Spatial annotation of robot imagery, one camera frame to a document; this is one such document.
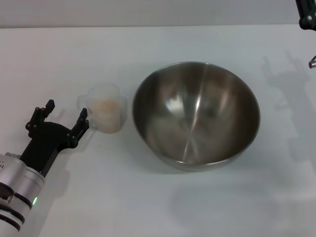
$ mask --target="metal mixing bowl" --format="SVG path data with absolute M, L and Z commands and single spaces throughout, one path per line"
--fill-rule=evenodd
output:
M 255 139 L 258 102 L 233 73 L 183 62 L 150 74 L 133 101 L 135 127 L 166 163 L 203 170 L 241 154 Z

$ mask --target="white table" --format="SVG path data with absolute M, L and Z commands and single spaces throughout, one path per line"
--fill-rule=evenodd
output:
M 48 99 L 48 120 L 67 127 L 77 97 L 98 82 L 114 82 L 128 100 L 119 133 L 91 129 L 60 153 L 19 236 L 314 237 L 315 42 L 298 25 L 0 30 L 1 153 L 23 152 L 25 124 Z M 224 167 L 178 171 L 134 128 L 138 85 L 180 61 L 224 67 L 258 99 L 258 136 Z

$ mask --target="white wall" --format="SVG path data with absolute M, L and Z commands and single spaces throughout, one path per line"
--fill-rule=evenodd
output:
M 0 27 L 298 23 L 295 0 L 0 0 Z

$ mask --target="cup handle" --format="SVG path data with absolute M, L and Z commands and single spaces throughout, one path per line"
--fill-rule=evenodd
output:
M 87 101 L 87 96 L 86 95 L 80 95 L 78 96 L 77 99 L 77 108 L 78 110 L 82 110 L 83 108 L 85 108 L 86 105 L 86 101 Z

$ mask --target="bowl rim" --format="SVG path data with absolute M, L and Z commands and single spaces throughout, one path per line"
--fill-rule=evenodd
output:
M 223 160 L 220 160 L 220 161 L 217 161 L 217 162 L 212 162 L 212 163 L 199 163 L 199 164 L 189 164 L 189 163 L 186 163 L 186 162 L 183 162 L 183 161 L 179 161 L 179 160 L 176 160 L 176 159 L 173 159 L 173 158 L 170 158 L 168 156 L 165 156 L 165 155 L 162 155 L 161 153 L 155 151 L 152 147 L 150 147 L 147 142 L 145 141 L 144 137 L 140 134 L 138 128 L 137 128 L 137 125 L 135 123 L 135 119 L 134 119 L 134 102 L 135 102 L 135 97 L 139 91 L 139 89 L 141 88 L 141 86 L 143 85 L 143 83 L 145 81 L 148 80 L 149 77 L 151 77 L 151 75 L 155 74 L 156 72 L 160 71 L 160 70 L 163 70 L 165 68 L 168 68 L 168 67 L 171 67 L 171 66 L 174 66 L 174 65 L 178 65 L 178 64 L 189 64 L 189 63 L 193 63 L 193 64 L 203 64 L 203 65 L 210 65 L 212 67 L 215 67 L 215 68 L 218 68 L 218 69 L 221 69 L 223 71 L 226 71 L 228 72 L 229 74 L 233 75 L 234 77 L 236 77 L 237 79 L 239 79 L 241 81 L 241 83 L 243 83 L 246 88 L 248 88 L 248 90 L 250 91 L 250 93 L 252 94 L 254 100 L 255 100 L 255 103 L 257 105 L 257 109 L 258 109 L 258 126 L 257 126 L 257 130 L 255 132 L 255 134 L 253 135 L 253 138 L 251 139 L 251 141 L 248 143 L 247 146 L 245 146 L 245 148 L 243 148 L 240 152 L 238 152 L 237 154 L 229 157 L 229 158 L 226 158 L 226 159 L 223 159 Z M 141 83 L 140 85 L 137 87 L 137 90 L 134 94 L 134 97 L 133 97 L 133 102 L 132 102 L 132 119 L 133 119 L 133 123 L 134 123 L 134 127 L 136 128 L 136 131 L 138 133 L 138 135 L 141 137 L 141 139 L 145 142 L 145 144 L 155 153 L 158 153 L 160 156 L 164 157 L 165 159 L 167 160 L 170 160 L 172 162 L 175 162 L 175 163 L 178 163 L 178 164 L 181 164 L 181 165 L 187 165 L 187 166 L 190 166 L 190 167 L 194 167 L 194 166 L 213 166 L 213 165 L 216 165 L 216 164 L 221 164 L 221 163 L 224 163 L 224 162 L 227 162 L 229 160 L 232 160 L 236 157 L 238 157 L 241 153 L 243 153 L 246 149 L 248 149 L 248 147 L 253 143 L 253 141 L 255 140 L 255 138 L 257 137 L 257 134 L 259 132 L 259 128 L 260 128 L 260 122 L 261 122 L 261 112 L 260 112 L 260 107 L 259 107 L 259 103 L 258 103 L 258 100 L 255 96 L 255 94 L 253 93 L 253 91 L 251 90 L 251 88 L 240 78 L 238 77 L 236 74 L 232 73 L 231 71 L 225 69 L 225 68 L 222 68 L 220 66 L 217 66 L 217 65 L 214 65 L 214 64 L 211 64 L 211 63 L 205 63 L 205 62 L 198 62 L 198 61 L 185 61 L 185 62 L 178 62 L 178 63 L 172 63 L 172 64 L 169 64 L 169 65 L 166 65 L 166 66 L 163 66 L 157 70 L 155 70 L 154 72 L 150 73 Z

